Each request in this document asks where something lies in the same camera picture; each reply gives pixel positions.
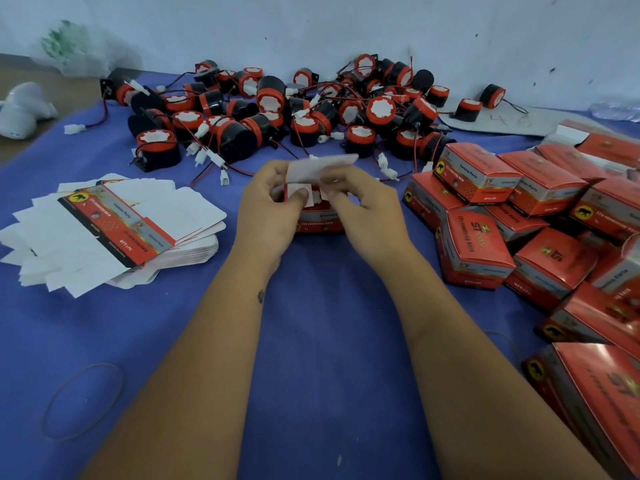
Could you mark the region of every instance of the white plastic bag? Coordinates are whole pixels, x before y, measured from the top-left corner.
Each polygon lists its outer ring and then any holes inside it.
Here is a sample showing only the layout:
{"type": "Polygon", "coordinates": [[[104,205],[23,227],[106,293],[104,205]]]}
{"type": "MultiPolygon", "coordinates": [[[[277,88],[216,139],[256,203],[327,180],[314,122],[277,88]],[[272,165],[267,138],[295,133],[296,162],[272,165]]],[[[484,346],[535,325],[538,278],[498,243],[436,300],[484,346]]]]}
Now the white plastic bag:
{"type": "Polygon", "coordinates": [[[106,77],[114,69],[111,52],[100,30],[68,20],[29,48],[34,62],[53,66],[67,77],[106,77]]]}

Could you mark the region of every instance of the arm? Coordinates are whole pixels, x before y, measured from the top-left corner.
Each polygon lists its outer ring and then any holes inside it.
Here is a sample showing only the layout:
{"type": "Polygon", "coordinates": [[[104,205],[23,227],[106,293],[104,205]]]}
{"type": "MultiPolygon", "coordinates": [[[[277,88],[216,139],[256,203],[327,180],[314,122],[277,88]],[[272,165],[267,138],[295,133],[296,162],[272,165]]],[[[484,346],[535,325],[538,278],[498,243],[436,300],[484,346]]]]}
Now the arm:
{"type": "Polygon", "coordinates": [[[267,283],[307,201],[272,200],[287,165],[267,163],[245,188],[229,257],[83,478],[236,478],[267,283]]]}
{"type": "Polygon", "coordinates": [[[608,479],[412,245],[396,191],[356,167],[324,181],[349,241],[396,304],[443,478],[608,479]]]}

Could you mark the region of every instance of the plastic bottle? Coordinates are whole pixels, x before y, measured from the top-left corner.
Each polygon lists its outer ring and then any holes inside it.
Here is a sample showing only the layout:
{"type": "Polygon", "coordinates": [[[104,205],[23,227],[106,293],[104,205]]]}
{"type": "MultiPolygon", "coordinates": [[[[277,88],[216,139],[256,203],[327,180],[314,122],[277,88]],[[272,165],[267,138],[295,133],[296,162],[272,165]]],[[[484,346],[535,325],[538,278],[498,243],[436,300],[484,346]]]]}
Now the plastic bottle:
{"type": "Polygon", "coordinates": [[[640,101],[624,98],[607,98],[597,101],[589,107],[596,118],[614,121],[640,122],[640,101]]]}

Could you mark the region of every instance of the wooden surface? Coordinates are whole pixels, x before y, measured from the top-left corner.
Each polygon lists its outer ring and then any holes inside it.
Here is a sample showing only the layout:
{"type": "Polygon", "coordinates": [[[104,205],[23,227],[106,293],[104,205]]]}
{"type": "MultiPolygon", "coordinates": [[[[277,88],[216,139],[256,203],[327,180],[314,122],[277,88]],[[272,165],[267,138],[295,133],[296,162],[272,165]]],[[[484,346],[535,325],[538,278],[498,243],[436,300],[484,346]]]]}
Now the wooden surface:
{"type": "MultiPolygon", "coordinates": [[[[100,87],[96,79],[69,79],[23,57],[0,54],[0,100],[17,84],[32,80],[40,84],[49,101],[58,110],[58,118],[64,118],[80,109],[92,106],[100,99],[100,87]]],[[[26,140],[13,140],[0,136],[0,165],[9,161],[53,124],[38,122],[36,133],[26,140]]]]}

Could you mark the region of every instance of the blue table cover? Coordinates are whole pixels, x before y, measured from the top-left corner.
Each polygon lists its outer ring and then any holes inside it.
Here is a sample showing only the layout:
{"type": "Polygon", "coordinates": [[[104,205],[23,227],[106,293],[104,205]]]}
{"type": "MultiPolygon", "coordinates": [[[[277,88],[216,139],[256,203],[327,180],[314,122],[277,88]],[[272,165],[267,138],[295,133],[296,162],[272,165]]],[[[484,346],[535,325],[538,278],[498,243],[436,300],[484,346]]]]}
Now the blue table cover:
{"type": "MultiPolygon", "coordinates": [[[[146,74],[140,80],[155,87],[172,77],[146,74]]],[[[98,120],[101,105],[60,121],[0,168],[0,228],[15,222],[12,212],[30,207],[31,198],[55,192],[60,182],[116,172],[130,178],[169,178],[181,187],[202,168],[194,168],[192,157],[150,174],[127,166],[135,146],[126,124],[131,110],[109,110],[105,124],[75,136],[64,135],[63,125],[98,120]]],[[[640,135],[633,123],[605,124],[640,135]]],[[[494,153],[524,150],[540,140],[461,131],[452,135],[494,153]]],[[[312,153],[341,151],[332,142],[313,147],[312,153]]],[[[413,166],[389,152],[387,156],[400,174],[413,166]]],[[[276,158],[292,157],[265,148],[237,166],[256,171],[276,158]]],[[[357,165],[384,178],[372,158],[357,165]]],[[[23,288],[19,268],[0,264],[0,478],[67,479],[80,473],[180,336],[228,255],[238,204],[250,178],[229,174],[227,187],[220,186],[217,168],[196,186],[228,214],[228,227],[218,235],[220,250],[207,263],[161,271],[153,283],[130,290],[103,285],[78,299],[63,289],[23,288]],[[100,362],[124,371],[114,407],[75,439],[46,437],[43,414],[56,391],[78,371],[100,362]]],[[[399,196],[407,183],[405,178],[393,184],[399,196]]],[[[433,234],[402,208],[412,242],[439,272],[433,234]]],[[[0,249],[0,256],[7,251],[0,249]]],[[[543,346],[532,333],[543,316],[512,291],[449,289],[481,328],[511,337],[520,358],[543,346]]],[[[517,367],[507,339],[490,338],[517,367]]],[[[47,434],[63,436],[89,425],[108,408],[118,380],[105,367],[80,374],[53,403],[45,421],[47,434]]],[[[269,283],[238,476],[440,477],[396,309],[344,235],[297,236],[269,283]]]]}

